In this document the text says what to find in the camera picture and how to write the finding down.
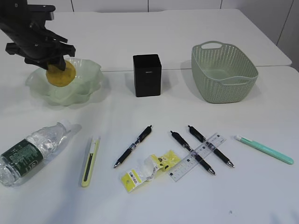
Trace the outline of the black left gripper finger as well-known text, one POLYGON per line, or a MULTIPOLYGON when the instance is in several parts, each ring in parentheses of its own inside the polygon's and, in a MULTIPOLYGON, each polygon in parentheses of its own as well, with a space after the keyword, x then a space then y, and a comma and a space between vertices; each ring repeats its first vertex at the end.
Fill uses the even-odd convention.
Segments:
POLYGON ((45 70, 49 69, 49 62, 48 61, 35 61, 35 65, 42 68, 42 69, 45 69, 45 70))
POLYGON ((59 55, 57 57, 54 57, 52 59, 52 65, 54 65, 56 68, 58 68, 61 71, 65 71, 66 62, 64 60, 64 56, 63 55, 59 55))

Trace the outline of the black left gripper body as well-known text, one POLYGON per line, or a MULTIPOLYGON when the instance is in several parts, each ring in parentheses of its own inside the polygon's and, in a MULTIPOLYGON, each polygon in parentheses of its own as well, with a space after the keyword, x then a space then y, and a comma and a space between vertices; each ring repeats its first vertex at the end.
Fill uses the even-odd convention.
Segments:
POLYGON ((5 21, 5 34, 12 40, 6 44, 5 51, 19 55, 25 62, 48 61, 59 55, 75 56, 76 49, 68 40, 46 28, 47 21, 16 22, 5 21))

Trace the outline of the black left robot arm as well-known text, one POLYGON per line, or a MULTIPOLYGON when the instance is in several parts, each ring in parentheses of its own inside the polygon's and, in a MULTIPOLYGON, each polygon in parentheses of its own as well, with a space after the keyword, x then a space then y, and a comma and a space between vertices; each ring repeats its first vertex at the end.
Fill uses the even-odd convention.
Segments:
POLYGON ((29 4, 26 0, 0 2, 0 29, 11 39, 5 51, 19 55, 24 62, 48 70, 53 65, 66 69, 65 55, 75 56, 75 47, 68 40, 45 27, 54 19, 54 5, 29 4))

